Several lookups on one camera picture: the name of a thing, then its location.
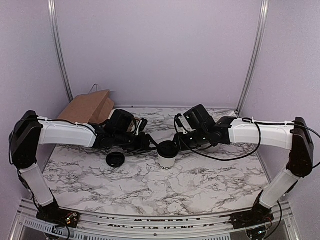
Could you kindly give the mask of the black plastic cup lid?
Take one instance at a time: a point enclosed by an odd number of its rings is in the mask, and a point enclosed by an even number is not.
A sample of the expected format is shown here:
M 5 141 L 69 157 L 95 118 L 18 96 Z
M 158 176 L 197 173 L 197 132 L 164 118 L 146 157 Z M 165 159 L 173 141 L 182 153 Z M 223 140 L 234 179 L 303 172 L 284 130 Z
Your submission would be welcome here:
M 177 157 L 179 151 L 173 141 L 166 140 L 158 144 L 157 153 L 163 158 L 173 159 Z

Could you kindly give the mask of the white paper coffee cup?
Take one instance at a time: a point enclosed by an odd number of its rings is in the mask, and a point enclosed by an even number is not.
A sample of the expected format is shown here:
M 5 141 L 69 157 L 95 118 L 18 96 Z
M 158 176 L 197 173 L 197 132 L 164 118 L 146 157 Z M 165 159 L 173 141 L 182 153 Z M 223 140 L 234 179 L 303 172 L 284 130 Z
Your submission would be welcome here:
M 164 157 L 164 156 L 161 156 L 160 154 L 158 154 L 157 162 L 159 164 L 159 167 L 163 171 L 170 171 L 175 165 L 176 158 L 177 158 L 176 156 Z

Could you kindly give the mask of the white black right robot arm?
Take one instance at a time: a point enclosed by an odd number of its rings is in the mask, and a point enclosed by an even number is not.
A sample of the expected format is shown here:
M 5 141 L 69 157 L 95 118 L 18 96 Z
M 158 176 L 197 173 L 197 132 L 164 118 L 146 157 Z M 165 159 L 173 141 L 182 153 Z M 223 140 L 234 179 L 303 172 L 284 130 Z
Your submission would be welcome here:
M 245 221 L 258 224 L 271 213 L 277 201 L 288 194 L 314 166 L 313 130 L 302 117 L 293 121 L 258 121 L 254 118 L 224 116 L 218 121 L 201 104 L 173 119 L 174 143 L 179 151 L 191 151 L 203 145 L 252 144 L 288 152 L 288 162 L 256 198 L 251 210 L 242 213 Z

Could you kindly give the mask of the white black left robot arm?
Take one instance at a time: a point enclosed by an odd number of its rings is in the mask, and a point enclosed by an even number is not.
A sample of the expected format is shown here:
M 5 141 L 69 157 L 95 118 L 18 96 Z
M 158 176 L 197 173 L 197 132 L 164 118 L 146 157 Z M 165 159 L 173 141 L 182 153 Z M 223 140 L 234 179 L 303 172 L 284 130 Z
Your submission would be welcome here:
M 19 180 L 37 200 L 38 213 L 53 223 L 68 218 L 70 212 L 59 207 L 38 166 L 39 145 L 71 145 L 92 149 L 121 148 L 129 153 L 153 151 L 158 144 L 144 133 L 148 121 L 116 109 L 102 123 L 71 122 L 40 117 L 27 111 L 9 135 L 9 162 L 15 166 Z

